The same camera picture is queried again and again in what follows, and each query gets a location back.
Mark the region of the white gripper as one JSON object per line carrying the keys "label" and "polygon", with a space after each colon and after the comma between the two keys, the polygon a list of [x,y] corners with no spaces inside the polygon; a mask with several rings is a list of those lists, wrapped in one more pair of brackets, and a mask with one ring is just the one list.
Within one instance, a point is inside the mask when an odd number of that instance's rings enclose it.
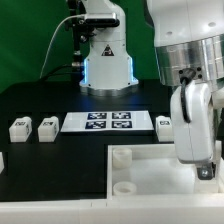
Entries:
{"label": "white gripper", "polygon": [[182,163],[204,163],[197,166],[197,177],[200,180],[212,180],[215,177],[213,163],[210,162],[214,150],[213,107],[210,102],[209,85],[191,82],[186,87],[189,123],[185,122],[183,118],[180,87],[173,93],[170,102],[177,158]]}

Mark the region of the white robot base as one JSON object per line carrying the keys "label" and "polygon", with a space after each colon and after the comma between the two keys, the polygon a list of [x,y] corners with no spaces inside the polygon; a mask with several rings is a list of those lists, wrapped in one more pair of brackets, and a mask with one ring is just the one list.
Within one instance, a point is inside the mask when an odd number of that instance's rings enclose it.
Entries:
{"label": "white robot base", "polygon": [[97,96],[121,95],[138,85],[126,51],[125,12],[110,0],[81,1],[86,10],[84,24],[93,29],[93,36],[80,89]]}

